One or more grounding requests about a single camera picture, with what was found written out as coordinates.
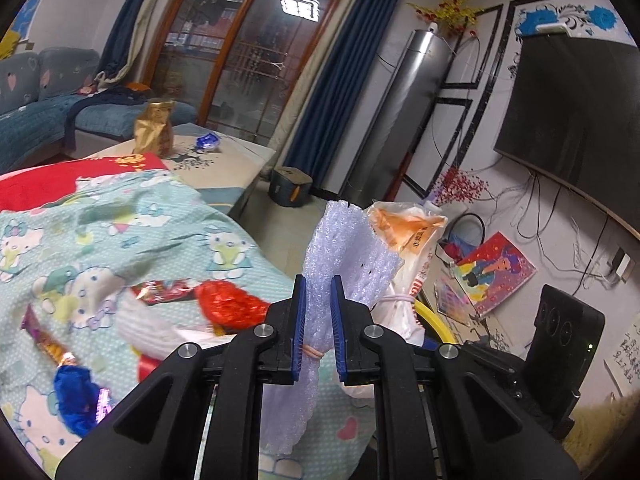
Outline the white foam fruit net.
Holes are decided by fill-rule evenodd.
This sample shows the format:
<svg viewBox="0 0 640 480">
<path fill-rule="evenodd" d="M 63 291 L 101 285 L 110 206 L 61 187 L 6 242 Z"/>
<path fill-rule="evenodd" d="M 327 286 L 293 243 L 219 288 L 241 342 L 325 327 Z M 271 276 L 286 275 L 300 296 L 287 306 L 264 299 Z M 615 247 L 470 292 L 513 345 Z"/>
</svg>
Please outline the white foam fruit net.
<svg viewBox="0 0 640 480">
<path fill-rule="evenodd" d="M 115 328 L 127 344 L 144 356 L 163 361 L 186 340 L 167 320 L 155 314 L 126 289 L 119 297 Z"/>
</svg>

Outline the red wrapper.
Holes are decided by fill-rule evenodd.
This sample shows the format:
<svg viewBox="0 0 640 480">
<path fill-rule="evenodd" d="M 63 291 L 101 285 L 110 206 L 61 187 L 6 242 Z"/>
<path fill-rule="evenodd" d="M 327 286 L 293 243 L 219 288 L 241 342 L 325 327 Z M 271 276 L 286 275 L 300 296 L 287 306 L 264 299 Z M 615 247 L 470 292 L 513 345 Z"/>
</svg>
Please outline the red wrapper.
<svg viewBox="0 0 640 480">
<path fill-rule="evenodd" d="M 209 322 L 227 330 L 247 330 L 265 321 L 268 302 L 226 280 L 206 281 L 194 295 Z"/>
</svg>

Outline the blue plastic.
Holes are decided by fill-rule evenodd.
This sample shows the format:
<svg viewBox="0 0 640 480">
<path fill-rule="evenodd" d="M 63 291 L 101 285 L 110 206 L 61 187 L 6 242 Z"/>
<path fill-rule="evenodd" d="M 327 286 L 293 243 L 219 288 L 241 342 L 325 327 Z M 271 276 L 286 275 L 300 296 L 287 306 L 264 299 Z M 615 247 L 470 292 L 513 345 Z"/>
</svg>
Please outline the blue plastic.
<svg viewBox="0 0 640 480">
<path fill-rule="evenodd" d="M 66 428 L 84 438 L 98 424 L 101 388 L 92 381 L 90 370 L 79 365 L 61 365 L 53 387 Z"/>
</svg>

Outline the purple candy wrapper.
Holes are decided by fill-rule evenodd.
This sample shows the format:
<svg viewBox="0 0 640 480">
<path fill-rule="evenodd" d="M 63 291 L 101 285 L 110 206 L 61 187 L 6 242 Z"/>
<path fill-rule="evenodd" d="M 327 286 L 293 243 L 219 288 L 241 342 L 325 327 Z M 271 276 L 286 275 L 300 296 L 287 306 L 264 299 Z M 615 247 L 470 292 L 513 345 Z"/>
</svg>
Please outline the purple candy wrapper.
<svg viewBox="0 0 640 480">
<path fill-rule="evenodd" d="M 21 329 L 26 330 L 29 336 L 32 337 L 36 347 L 55 362 L 57 367 L 78 364 L 78 359 L 73 352 L 64 347 L 41 327 L 31 304 L 26 308 L 21 322 Z"/>
</svg>

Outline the white orange plastic bag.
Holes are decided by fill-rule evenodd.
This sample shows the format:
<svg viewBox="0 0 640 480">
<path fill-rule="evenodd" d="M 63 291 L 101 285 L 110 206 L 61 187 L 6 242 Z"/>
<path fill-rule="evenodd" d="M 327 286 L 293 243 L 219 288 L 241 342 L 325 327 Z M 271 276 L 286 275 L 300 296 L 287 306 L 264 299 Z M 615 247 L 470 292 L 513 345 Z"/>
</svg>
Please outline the white orange plastic bag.
<svg viewBox="0 0 640 480">
<path fill-rule="evenodd" d="M 426 281 L 448 218 L 428 200 L 422 204 L 376 202 L 367 209 L 375 234 L 401 258 L 384 295 L 371 308 L 372 320 L 408 344 L 422 346 L 425 330 L 416 316 L 416 296 Z"/>
</svg>

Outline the white foam wrap sheet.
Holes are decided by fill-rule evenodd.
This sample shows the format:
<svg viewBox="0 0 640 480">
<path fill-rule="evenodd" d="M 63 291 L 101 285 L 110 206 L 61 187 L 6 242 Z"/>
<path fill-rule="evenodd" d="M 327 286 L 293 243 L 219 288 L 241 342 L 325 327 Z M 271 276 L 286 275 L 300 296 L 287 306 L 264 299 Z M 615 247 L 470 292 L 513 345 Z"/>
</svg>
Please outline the white foam wrap sheet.
<svg viewBox="0 0 640 480">
<path fill-rule="evenodd" d="M 372 307 L 386 292 L 401 266 L 370 227 L 366 213 L 341 200 L 329 202 L 314 230 L 303 264 L 306 280 L 304 344 L 321 353 L 302 357 L 299 380 L 292 386 L 265 386 L 260 446 L 290 454 L 303 437 L 318 404 L 320 370 L 333 363 L 331 282 L 342 280 L 345 297 Z"/>
</svg>

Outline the red snack packet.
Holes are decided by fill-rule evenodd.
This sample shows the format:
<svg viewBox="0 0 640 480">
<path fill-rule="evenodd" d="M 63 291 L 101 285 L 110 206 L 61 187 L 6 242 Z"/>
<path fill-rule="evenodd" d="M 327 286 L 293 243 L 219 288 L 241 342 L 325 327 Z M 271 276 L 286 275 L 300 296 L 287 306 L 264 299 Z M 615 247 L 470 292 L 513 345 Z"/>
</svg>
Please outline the red snack packet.
<svg viewBox="0 0 640 480">
<path fill-rule="evenodd" d="M 130 287 L 137 300 L 152 306 L 153 304 L 168 304 L 181 300 L 191 300 L 195 297 L 194 289 L 200 282 L 189 280 L 146 281 Z"/>
</svg>

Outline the yellow rim trash bin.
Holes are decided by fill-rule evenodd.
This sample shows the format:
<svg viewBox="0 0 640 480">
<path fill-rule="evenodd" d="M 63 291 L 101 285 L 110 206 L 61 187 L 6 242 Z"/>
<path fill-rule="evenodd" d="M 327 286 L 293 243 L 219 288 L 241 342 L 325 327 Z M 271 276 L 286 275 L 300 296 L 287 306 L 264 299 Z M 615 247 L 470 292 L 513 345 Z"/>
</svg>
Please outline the yellow rim trash bin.
<svg viewBox="0 0 640 480">
<path fill-rule="evenodd" d="M 448 328 L 448 326 L 442 322 L 440 317 L 433 312 L 425 304 L 422 304 L 420 300 L 414 300 L 413 303 L 414 312 L 416 316 L 420 318 L 420 322 L 426 326 L 426 330 L 435 336 L 435 338 L 441 344 L 457 344 L 457 339 Z"/>
</svg>

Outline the red berry decoration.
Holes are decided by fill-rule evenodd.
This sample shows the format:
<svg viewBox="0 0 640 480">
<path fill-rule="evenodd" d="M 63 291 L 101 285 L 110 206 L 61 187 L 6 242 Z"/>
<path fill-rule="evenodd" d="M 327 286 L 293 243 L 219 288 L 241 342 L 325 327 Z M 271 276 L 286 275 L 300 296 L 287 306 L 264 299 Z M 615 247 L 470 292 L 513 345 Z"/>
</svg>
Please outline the red berry decoration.
<svg viewBox="0 0 640 480">
<path fill-rule="evenodd" d="M 488 182 L 477 174 L 450 167 L 436 180 L 431 201 L 439 207 L 456 203 L 472 204 L 487 190 Z"/>
</svg>

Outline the Hello Kitty green bedsheet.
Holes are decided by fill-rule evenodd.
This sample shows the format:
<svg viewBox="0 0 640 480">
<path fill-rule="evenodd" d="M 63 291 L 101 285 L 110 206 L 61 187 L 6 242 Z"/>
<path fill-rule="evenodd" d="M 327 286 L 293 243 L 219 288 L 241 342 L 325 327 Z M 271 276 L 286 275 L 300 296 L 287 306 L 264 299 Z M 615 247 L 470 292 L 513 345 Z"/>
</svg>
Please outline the Hello Kitty green bedsheet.
<svg viewBox="0 0 640 480">
<path fill-rule="evenodd" d="M 293 283 L 223 212 L 166 170 L 81 178 L 53 203 L 1 217 L 1 409 L 46 478 L 77 444 L 58 414 L 56 365 L 21 329 L 29 304 L 113 401 L 138 383 L 142 354 L 119 336 L 120 295 L 146 281 L 226 280 L 265 302 Z M 150 307 L 186 339 L 225 342 L 193 300 Z"/>
</svg>

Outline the coffee table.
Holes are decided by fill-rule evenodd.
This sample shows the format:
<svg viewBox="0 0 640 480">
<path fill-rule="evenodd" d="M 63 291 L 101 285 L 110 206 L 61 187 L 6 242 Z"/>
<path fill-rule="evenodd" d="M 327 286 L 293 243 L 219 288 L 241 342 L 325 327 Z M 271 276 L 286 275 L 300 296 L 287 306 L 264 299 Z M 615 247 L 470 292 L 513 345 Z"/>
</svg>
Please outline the coffee table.
<svg viewBox="0 0 640 480">
<path fill-rule="evenodd" d="M 238 218 L 273 150 L 216 132 L 218 146 L 199 151 L 196 141 L 207 133 L 208 129 L 190 122 L 175 126 L 172 151 L 158 163 L 195 188 L 208 206 Z"/>
</svg>

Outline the blue crumpled wrapper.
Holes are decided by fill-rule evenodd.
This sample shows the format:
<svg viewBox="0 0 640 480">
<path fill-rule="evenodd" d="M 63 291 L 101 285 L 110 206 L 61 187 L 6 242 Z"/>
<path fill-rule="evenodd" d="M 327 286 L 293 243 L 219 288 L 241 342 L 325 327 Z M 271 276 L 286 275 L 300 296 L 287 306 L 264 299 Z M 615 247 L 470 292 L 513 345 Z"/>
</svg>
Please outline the blue crumpled wrapper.
<svg viewBox="0 0 640 480">
<path fill-rule="evenodd" d="M 213 153 L 219 150 L 221 138 L 215 131 L 207 131 L 195 140 L 194 148 L 199 153 Z"/>
</svg>

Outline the silver tower air conditioner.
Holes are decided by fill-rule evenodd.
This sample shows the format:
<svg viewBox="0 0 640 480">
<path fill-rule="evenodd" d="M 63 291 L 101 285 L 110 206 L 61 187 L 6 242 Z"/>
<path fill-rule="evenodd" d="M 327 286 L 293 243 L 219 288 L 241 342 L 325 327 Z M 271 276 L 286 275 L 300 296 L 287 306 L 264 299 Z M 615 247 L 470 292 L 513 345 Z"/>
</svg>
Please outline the silver tower air conditioner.
<svg viewBox="0 0 640 480">
<path fill-rule="evenodd" d="M 433 105 L 450 58 L 450 47 L 436 32 L 417 29 L 411 34 L 349 169 L 340 192 L 343 200 L 366 208 L 385 197 Z"/>
</svg>

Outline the gold paper bag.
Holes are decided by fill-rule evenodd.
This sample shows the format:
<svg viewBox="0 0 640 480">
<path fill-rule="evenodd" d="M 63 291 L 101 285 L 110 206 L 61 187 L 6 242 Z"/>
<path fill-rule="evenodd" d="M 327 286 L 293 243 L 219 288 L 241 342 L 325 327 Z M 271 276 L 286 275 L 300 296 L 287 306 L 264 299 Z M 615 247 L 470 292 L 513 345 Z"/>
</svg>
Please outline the gold paper bag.
<svg viewBox="0 0 640 480">
<path fill-rule="evenodd" d="M 134 121 L 134 154 L 152 153 L 166 157 L 174 147 L 170 114 L 174 101 L 151 100 Z"/>
</svg>

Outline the red blanket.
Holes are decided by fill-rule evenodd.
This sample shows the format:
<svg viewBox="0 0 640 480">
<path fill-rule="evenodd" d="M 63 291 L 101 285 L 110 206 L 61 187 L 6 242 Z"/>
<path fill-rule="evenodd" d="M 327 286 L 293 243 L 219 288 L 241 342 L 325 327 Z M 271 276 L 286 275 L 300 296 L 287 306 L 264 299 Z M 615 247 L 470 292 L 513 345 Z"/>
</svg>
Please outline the red blanket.
<svg viewBox="0 0 640 480">
<path fill-rule="evenodd" d="M 166 170 L 154 154 L 131 154 L 69 160 L 16 170 L 1 177 L 2 210 L 23 211 L 54 202 L 76 191 L 80 178 L 144 170 Z"/>
</svg>

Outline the yellow flower decoration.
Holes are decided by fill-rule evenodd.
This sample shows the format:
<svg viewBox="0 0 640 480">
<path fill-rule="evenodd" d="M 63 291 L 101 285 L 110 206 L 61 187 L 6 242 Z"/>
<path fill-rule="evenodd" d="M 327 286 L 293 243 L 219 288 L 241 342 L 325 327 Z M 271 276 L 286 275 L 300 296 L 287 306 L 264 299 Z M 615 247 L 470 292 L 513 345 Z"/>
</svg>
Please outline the yellow flower decoration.
<svg viewBox="0 0 640 480">
<path fill-rule="evenodd" d="M 465 29 L 474 26 L 482 8 L 468 6 L 466 0 L 440 0 L 437 6 L 419 6 L 408 2 L 416 16 L 427 24 L 435 24 L 441 32 L 460 35 Z"/>
</svg>

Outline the blue sofa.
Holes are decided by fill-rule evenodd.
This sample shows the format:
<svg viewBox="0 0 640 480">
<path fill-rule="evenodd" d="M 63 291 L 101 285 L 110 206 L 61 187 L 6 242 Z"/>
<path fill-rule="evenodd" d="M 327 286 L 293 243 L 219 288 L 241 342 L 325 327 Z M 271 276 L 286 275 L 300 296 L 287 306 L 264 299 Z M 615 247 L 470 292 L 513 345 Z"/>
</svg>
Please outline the blue sofa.
<svg viewBox="0 0 640 480">
<path fill-rule="evenodd" d="M 74 152 L 78 132 L 124 142 L 145 110 L 148 92 L 126 87 L 85 96 L 100 55 L 93 49 L 53 47 L 1 61 L 1 171 L 45 159 L 50 151 Z"/>
</svg>

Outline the blue curtain right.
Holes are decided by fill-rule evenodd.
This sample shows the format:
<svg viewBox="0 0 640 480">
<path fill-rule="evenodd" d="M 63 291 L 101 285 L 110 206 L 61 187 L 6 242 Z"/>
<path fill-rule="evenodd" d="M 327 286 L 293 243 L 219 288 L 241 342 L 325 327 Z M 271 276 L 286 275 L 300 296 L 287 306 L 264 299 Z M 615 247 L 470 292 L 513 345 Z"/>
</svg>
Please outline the blue curtain right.
<svg viewBox="0 0 640 480">
<path fill-rule="evenodd" d="M 397 1 L 347 0 L 333 21 L 336 31 L 291 120 L 291 143 L 283 159 L 315 184 L 329 171 Z"/>
</svg>

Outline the blue curtain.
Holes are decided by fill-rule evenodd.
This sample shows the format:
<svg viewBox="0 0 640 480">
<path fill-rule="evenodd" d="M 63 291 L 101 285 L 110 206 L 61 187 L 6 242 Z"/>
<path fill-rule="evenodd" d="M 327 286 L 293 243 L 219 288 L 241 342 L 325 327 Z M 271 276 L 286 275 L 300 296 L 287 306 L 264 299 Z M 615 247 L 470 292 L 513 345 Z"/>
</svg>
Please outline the blue curtain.
<svg viewBox="0 0 640 480">
<path fill-rule="evenodd" d="M 347 0 L 333 21 L 336 31 L 291 120 L 291 143 L 283 159 L 315 184 L 329 171 L 397 1 Z"/>
<path fill-rule="evenodd" d="M 152 0 L 125 0 L 106 40 L 96 82 L 100 88 L 114 86 L 134 65 L 149 23 Z"/>
</svg>

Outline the wooden glass sliding door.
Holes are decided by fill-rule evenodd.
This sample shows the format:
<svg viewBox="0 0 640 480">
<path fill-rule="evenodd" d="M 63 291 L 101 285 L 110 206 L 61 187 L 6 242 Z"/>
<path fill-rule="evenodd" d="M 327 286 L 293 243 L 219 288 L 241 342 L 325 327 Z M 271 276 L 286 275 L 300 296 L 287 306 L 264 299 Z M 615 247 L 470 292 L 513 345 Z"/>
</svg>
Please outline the wooden glass sliding door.
<svg viewBox="0 0 640 480">
<path fill-rule="evenodd" d="M 168 0 L 143 81 L 198 125 L 266 145 L 340 0 Z"/>
</svg>

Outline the blue curtain left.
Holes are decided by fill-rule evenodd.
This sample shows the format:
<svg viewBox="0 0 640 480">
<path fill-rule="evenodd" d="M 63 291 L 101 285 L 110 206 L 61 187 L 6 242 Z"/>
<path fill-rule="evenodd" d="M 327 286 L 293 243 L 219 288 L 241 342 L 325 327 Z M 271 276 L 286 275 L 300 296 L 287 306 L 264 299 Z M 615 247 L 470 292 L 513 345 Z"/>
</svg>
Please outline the blue curtain left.
<svg viewBox="0 0 640 480">
<path fill-rule="evenodd" d="M 96 82 L 100 88 L 114 86 L 134 65 L 149 23 L 152 0 L 125 0 L 106 40 Z"/>
</svg>

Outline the wall mounted television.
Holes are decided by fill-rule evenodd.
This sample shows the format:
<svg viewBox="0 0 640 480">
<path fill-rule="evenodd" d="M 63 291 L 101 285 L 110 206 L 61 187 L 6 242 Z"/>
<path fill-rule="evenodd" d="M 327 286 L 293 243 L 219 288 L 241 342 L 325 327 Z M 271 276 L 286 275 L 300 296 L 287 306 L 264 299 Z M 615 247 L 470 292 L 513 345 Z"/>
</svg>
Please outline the wall mounted television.
<svg viewBox="0 0 640 480">
<path fill-rule="evenodd" d="M 524 39 L 495 150 L 571 188 L 639 233 L 639 50 Z"/>
</svg>

